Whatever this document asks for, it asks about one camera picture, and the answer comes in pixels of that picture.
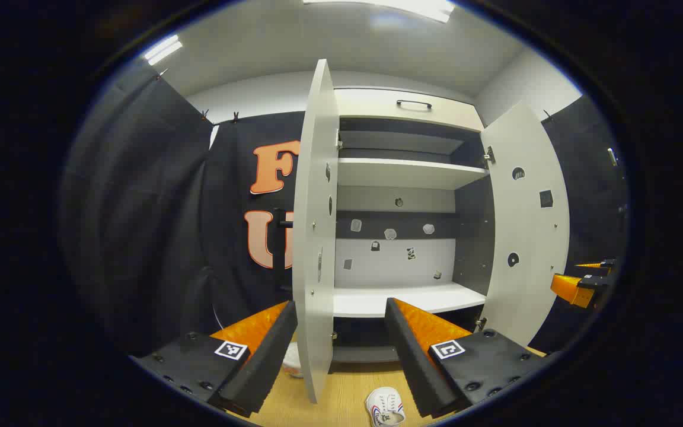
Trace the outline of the white shoe cabinet door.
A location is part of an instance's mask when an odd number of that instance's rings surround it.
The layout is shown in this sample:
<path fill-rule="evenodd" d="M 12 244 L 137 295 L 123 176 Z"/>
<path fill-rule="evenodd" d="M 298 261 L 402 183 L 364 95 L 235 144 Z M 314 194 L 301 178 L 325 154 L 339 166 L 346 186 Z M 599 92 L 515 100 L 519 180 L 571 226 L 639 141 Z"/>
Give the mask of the white shoe cabinet door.
<path fill-rule="evenodd" d="M 322 399 L 333 361 L 334 262 L 340 118 L 330 66 L 315 66 L 302 125 L 293 197 L 292 296 L 309 402 Z"/>
<path fill-rule="evenodd" d="M 486 327 L 528 346 L 550 313 L 566 269 L 570 211 L 558 156 L 539 117 L 518 103 L 480 134 L 495 218 Z"/>

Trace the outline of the white striped shoe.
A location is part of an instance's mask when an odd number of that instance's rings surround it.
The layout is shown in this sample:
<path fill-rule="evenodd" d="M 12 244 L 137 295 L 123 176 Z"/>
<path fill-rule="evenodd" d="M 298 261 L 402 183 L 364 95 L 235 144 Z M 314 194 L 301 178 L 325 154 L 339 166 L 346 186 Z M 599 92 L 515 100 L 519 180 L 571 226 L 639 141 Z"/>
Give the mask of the white striped shoe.
<path fill-rule="evenodd" d="M 377 387 L 365 400 L 372 427 L 400 427 L 406 421 L 401 395 L 393 387 Z"/>
<path fill-rule="evenodd" d="M 283 370 L 293 378 L 303 378 L 298 343 L 290 342 L 282 362 Z"/>

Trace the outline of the white cabinet drawer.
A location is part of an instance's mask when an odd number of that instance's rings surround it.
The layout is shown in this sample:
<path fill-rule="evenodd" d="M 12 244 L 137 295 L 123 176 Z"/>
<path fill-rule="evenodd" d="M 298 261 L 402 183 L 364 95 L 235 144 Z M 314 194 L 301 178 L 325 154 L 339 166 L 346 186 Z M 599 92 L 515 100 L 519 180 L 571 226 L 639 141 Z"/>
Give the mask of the white cabinet drawer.
<path fill-rule="evenodd" d="M 334 95 L 342 118 L 395 119 L 444 125 L 470 132 L 484 130 L 477 109 L 472 104 L 436 95 L 376 88 L 336 88 Z M 426 110 L 414 104 L 397 106 L 396 100 L 400 99 L 428 102 L 433 109 Z"/>

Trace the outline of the black backdrop cloth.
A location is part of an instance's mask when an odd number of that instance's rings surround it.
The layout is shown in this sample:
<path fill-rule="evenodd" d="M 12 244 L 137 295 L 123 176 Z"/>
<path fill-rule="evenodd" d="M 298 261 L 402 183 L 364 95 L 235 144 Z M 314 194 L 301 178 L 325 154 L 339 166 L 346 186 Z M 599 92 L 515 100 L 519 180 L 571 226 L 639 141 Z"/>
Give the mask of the black backdrop cloth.
<path fill-rule="evenodd" d="M 305 111 L 213 125 L 149 65 L 116 79 L 79 131 L 60 194 L 60 229 L 82 297 L 125 352 L 187 328 L 219 330 L 288 299 L 273 279 L 274 208 L 295 218 Z M 566 269 L 618 256 L 626 185 L 604 155 L 572 154 L 572 120 L 542 121 L 566 182 Z"/>

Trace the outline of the white cabinet shelf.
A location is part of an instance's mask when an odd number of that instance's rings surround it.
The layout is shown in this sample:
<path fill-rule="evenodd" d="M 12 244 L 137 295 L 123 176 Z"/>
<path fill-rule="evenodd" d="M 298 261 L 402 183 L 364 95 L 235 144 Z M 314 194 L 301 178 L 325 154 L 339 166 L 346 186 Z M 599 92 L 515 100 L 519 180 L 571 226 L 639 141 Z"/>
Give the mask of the white cabinet shelf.
<path fill-rule="evenodd" d="M 339 159 L 339 186 L 455 190 L 490 175 L 485 168 L 377 158 Z"/>
<path fill-rule="evenodd" d="M 398 298 L 428 313 L 447 313 L 477 307 L 486 300 L 485 295 L 457 283 L 404 288 L 336 288 L 333 316 L 383 318 L 388 298 Z"/>
<path fill-rule="evenodd" d="M 399 132 L 340 132 L 345 149 L 393 149 L 438 155 L 450 155 L 464 141 L 419 133 Z"/>

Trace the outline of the white shoe cabinet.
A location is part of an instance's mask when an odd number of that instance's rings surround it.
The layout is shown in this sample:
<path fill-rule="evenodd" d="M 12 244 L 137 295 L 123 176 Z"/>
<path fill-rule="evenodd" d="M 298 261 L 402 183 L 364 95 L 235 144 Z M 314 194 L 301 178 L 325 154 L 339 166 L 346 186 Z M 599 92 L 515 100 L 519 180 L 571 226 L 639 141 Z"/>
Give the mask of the white shoe cabinet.
<path fill-rule="evenodd" d="M 423 94 L 399 88 L 376 89 Z M 481 159 L 484 149 L 480 132 L 395 119 L 340 116 L 340 123 L 342 132 L 419 133 L 464 143 L 450 155 L 342 148 L 339 159 L 426 161 L 488 170 Z M 338 195 L 334 289 L 457 283 L 486 295 L 494 249 L 490 176 L 451 191 L 339 186 Z M 483 306 L 435 314 L 474 330 L 483 322 Z M 390 363 L 398 359 L 383 318 L 333 318 L 333 321 L 334 363 Z"/>

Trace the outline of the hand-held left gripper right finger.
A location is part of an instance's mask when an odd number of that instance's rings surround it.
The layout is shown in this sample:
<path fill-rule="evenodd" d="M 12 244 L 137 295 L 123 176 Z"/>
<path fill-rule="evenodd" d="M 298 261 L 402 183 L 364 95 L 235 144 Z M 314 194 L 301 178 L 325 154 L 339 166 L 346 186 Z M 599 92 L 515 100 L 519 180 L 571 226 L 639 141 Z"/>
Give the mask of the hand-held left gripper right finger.
<path fill-rule="evenodd" d="M 421 416 L 482 406 L 558 359 L 491 328 L 469 332 L 398 298 L 387 298 L 384 321 Z"/>

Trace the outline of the long ceiling light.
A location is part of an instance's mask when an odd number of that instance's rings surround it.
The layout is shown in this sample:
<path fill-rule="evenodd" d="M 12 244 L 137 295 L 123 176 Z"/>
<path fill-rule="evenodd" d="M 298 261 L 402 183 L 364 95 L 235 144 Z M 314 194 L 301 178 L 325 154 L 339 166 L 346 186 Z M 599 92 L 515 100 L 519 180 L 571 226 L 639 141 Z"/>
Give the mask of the long ceiling light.
<path fill-rule="evenodd" d="M 162 62 L 165 58 L 171 56 L 176 51 L 179 51 L 183 47 L 178 34 L 174 33 L 171 36 L 165 38 L 165 40 L 152 46 L 152 48 L 143 54 L 143 58 L 148 62 L 149 65 L 154 66 L 159 62 Z"/>

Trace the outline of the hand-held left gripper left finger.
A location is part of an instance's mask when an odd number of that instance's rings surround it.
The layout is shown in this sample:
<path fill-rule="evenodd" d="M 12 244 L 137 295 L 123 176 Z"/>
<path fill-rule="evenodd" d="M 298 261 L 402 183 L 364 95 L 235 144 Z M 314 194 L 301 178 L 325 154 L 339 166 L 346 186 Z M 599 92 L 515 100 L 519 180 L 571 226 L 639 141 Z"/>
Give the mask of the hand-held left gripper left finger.
<path fill-rule="evenodd" d="M 182 394 L 248 418 L 273 389 L 296 325 L 296 304 L 286 301 L 216 333 L 186 332 L 134 360 Z"/>

